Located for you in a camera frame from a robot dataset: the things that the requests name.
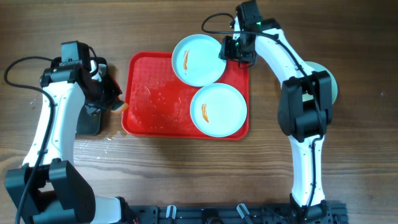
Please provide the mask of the orange green scrub sponge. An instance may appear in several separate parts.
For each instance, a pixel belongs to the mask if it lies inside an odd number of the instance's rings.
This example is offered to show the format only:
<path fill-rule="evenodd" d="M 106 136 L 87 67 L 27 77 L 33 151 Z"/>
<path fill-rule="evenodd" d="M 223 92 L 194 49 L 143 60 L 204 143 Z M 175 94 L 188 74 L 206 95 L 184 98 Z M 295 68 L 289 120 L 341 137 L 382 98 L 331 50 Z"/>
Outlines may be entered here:
<path fill-rule="evenodd" d="M 111 106 L 111 112 L 114 114 L 121 114 L 123 111 L 128 109 L 129 105 L 120 99 L 117 99 Z"/>

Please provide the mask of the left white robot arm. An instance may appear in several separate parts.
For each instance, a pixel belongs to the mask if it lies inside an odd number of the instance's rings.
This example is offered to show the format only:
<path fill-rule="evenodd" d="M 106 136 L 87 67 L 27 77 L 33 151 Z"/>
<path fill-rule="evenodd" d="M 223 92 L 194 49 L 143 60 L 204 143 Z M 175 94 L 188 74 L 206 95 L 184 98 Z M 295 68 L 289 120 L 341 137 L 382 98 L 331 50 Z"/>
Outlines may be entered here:
<path fill-rule="evenodd" d="M 79 41 L 64 42 L 37 91 L 43 96 L 34 141 L 18 169 L 6 173 L 16 223 L 136 223 L 122 197 L 100 197 L 73 164 L 82 111 L 122 113 L 128 107 L 104 58 Z"/>

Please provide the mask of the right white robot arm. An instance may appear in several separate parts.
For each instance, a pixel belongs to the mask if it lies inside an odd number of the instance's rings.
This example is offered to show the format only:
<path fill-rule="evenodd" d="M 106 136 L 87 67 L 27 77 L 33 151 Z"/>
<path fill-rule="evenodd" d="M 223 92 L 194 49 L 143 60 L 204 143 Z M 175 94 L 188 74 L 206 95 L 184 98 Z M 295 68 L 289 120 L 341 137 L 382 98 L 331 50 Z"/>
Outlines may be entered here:
<path fill-rule="evenodd" d="M 242 69 L 261 57 L 274 72 L 281 87 L 278 124 L 292 148 L 291 204 L 296 216 L 306 222 L 324 217 L 321 161 L 333 115 L 330 74 L 304 62 L 287 42 L 279 23 L 261 16 L 256 1 L 242 2 L 235 12 L 231 30 L 224 32 L 219 57 L 236 61 Z"/>

